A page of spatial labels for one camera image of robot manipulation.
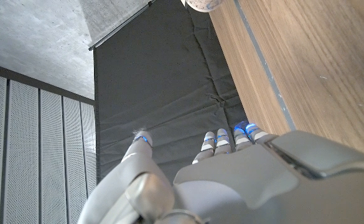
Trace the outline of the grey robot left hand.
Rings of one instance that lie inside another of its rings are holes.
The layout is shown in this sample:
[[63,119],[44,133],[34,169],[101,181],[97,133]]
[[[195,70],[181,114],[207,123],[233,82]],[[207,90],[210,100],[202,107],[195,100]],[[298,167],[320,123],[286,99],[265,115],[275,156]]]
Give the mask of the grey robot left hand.
[[79,223],[364,223],[364,153],[303,131],[243,122],[207,132],[168,180],[141,130],[95,187]]

